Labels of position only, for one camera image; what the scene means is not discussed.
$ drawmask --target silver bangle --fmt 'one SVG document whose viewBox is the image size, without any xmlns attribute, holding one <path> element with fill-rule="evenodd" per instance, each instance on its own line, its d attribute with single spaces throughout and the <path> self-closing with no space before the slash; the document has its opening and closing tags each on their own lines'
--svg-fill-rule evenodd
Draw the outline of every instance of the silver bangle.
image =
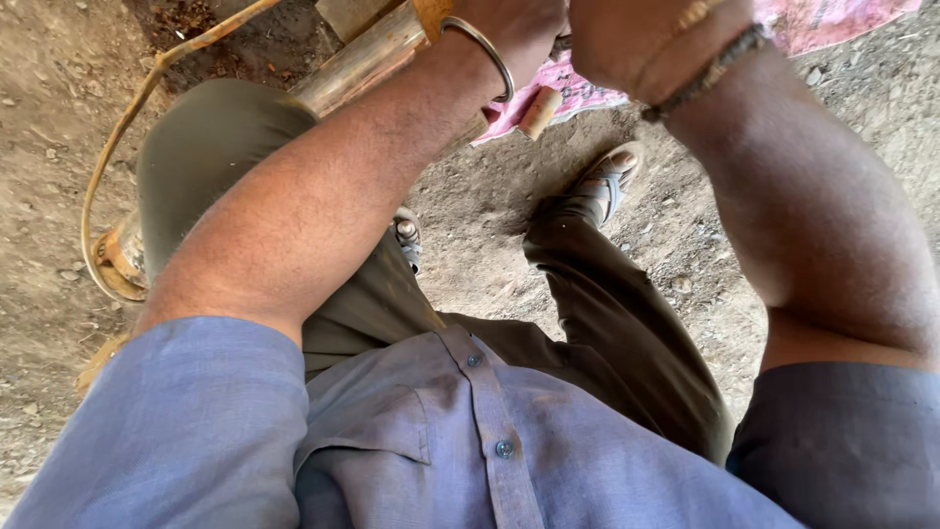
<svg viewBox="0 0 940 529">
<path fill-rule="evenodd" d="M 470 25 L 470 23 L 460 17 L 444 17 L 444 20 L 441 21 L 441 33 L 444 33 L 444 30 L 449 26 L 460 28 L 464 33 L 473 37 L 474 40 L 479 42 L 480 46 L 483 46 L 486 53 L 490 54 L 490 58 L 493 62 L 496 63 L 496 68 L 499 69 L 499 72 L 503 75 L 503 81 L 506 83 L 506 93 L 493 101 L 496 103 L 508 103 L 512 101 L 512 97 L 516 95 L 515 84 L 512 82 L 512 73 L 509 72 L 509 68 L 506 68 L 503 57 L 499 56 L 499 52 L 496 51 L 496 47 L 493 46 L 493 43 L 475 27 Z"/>
</svg>

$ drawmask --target foot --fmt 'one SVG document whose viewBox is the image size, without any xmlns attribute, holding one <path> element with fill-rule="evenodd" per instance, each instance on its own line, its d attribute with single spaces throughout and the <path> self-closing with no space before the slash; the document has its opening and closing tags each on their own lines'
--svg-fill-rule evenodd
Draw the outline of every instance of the foot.
<svg viewBox="0 0 940 529">
<path fill-rule="evenodd" d="M 402 253 L 408 264 L 411 265 L 415 275 L 421 271 L 419 264 L 421 258 L 421 225 L 418 223 L 417 215 L 406 207 L 400 207 L 392 222 L 389 224 L 389 230 L 395 234 L 395 239 L 399 241 Z"/>
<path fill-rule="evenodd" d="M 643 149 L 630 141 L 605 153 L 585 171 L 569 192 L 573 197 L 587 197 L 601 206 L 599 228 L 610 221 L 630 183 L 642 167 Z"/>
</svg>

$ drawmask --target wristband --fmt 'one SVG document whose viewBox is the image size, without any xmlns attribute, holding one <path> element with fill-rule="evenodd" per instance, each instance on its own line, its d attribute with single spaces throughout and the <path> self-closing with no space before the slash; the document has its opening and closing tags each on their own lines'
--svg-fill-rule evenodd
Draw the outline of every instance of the wristband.
<svg viewBox="0 0 940 529">
<path fill-rule="evenodd" d="M 737 39 L 725 46 L 718 56 L 705 65 L 692 82 L 676 90 L 661 104 L 645 109 L 641 117 L 650 123 L 668 118 L 680 106 L 712 91 L 731 64 L 748 52 L 759 50 L 766 42 L 767 37 L 764 35 L 763 25 L 750 25 L 741 35 L 738 35 Z"/>
</svg>

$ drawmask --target gray sandal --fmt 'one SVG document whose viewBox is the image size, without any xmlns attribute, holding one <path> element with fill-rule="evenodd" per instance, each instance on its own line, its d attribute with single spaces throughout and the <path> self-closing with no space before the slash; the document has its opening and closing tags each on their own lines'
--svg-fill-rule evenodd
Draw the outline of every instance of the gray sandal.
<svg viewBox="0 0 940 529">
<path fill-rule="evenodd" d="M 632 154 L 636 158 L 636 163 L 621 173 L 614 169 L 611 158 L 624 152 Z M 577 184 L 568 192 L 568 196 L 608 200 L 610 205 L 607 207 L 607 214 L 601 221 L 601 226 L 603 226 L 610 221 L 620 206 L 620 202 L 623 201 L 624 190 L 621 187 L 621 180 L 623 180 L 623 187 L 629 185 L 643 166 L 643 154 L 643 146 L 639 141 L 628 141 L 605 152 L 593 165 L 587 168 L 581 178 L 578 179 Z M 598 180 L 602 184 L 586 184 L 589 180 Z"/>
<path fill-rule="evenodd" d="M 401 252 L 405 254 L 405 259 L 411 265 L 415 275 L 421 272 L 419 261 L 421 259 L 421 224 L 418 222 L 417 215 L 406 207 L 400 207 L 392 217 L 392 224 L 389 230 L 395 234 L 395 239 L 399 241 Z"/>
</svg>

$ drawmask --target wrist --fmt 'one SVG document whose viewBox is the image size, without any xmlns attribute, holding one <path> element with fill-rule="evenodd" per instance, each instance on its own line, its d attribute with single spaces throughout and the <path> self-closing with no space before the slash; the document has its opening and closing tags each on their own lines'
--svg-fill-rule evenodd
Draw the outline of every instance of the wrist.
<svg viewBox="0 0 940 529">
<path fill-rule="evenodd" d="M 690 83 L 751 21 L 750 2 L 722 3 L 652 57 L 628 93 L 643 103 L 661 104 Z"/>
<path fill-rule="evenodd" d="M 731 64 L 711 91 L 677 108 L 666 129 L 693 151 L 744 141 L 755 120 L 792 102 L 815 104 L 806 84 L 773 45 Z"/>
<path fill-rule="evenodd" d="M 420 56 L 420 66 L 430 75 L 446 79 L 468 97 L 483 106 L 506 91 L 503 76 L 473 38 L 458 29 L 448 29 Z"/>
</svg>

